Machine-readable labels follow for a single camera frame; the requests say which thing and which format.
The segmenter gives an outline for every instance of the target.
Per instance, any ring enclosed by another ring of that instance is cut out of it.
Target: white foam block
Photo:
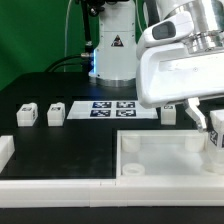
[[[0,137],[0,173],[15,151],[13,136]]]
[[[175,105],[164,106],[161,108],[161,124],[175,125],[176,124],[176,107]]]
[[[212,161],[211,170],[224,174],[224,110],[210,112],[213,129],[209,132],[207,151]]]
[[[47,112],[48,126],[62,126],[65,120],[65,104],[51,104]]]
[[[205,149],[205,135],[203,133],[194,133],[186,135],[185,150],[189,152],[201,152]]]
[[[33,126],[38,117],[37,104],[23,104],[19,111],[16,113],[16,116],[19,127]]]
[[[129,133],[128,135],[123,135],[121,138],[122,149],[125,152],[138,152],[141,147],[141,137],[135,133]]]

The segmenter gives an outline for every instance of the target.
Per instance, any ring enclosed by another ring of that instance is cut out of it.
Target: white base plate
[[[138,101],[74,101],[67,119],[157,119],[156,109]]]
[[[224,176],[203,169],[206,150],[185,150],[184,139],[197,131],[136,133],[140,150],[129,154],[122,149],[127,131],[118,132],[116,179],[0,181],[0,207],[224,205]],[[130,162],[143,164],[145,175],[122,175]]]

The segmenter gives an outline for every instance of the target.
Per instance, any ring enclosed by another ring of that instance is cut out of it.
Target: green backdrop
[[[0,89],[19,75],[41,72],[64,56],[68,2],[69,0],[0,1]],[[90,18],[90,23],[96,45],[98,18]],[[69,21],[68,54],[81,53],[83,50],[81,5],[73,3]]]

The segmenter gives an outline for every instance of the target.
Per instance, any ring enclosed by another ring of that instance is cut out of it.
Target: black table surface
[[[74,101],[87,100],[137,100],[136,88],[98,86],[89,83],[83,73],[30,73],[0,91],[0,136],[13,135],[16,150],[0,180],[116,178],[117,130],[195,129],[182,105],[177,106],[175,126],[162,126],[159,119],[66,119],[63,127],[48,127],[50,104],[65,103],[67,116]],[[22,104],[31,102],[38,105],[38,120],[33,127],[18,127],[16,112]],[[205,115],[221,108],[223,99],[204,101],[200,106]],[[66,220],[67,223],[210,224],[223,223],[224,210],[222,207],[0,210],[0,223],[15,220],[17,223]]]

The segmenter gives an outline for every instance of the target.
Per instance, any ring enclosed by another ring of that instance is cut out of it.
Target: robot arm
[[[174,15],[154,26],[147,28],[137,46],[137,58],[140,59],[147,48],[170,44],[188,37],[194,30],[189,12]]]
[[[186,112],[203,132],[206,122],[197,108],[199,100],[224,95],[223,4],[218,0],[157,0],[157,5],[165,20],[148,28],[138,43],[139,102],[145,108],[184,103]],[[185,23],[174,19],[183,15]],[[175,32],[163,28],[167,22],[171,22],[175,30],[179,25],[183,32],[176,32],[174,36]],[[153,35],[153,31],[161,27],[165,35],[159,32],[167,38]]]

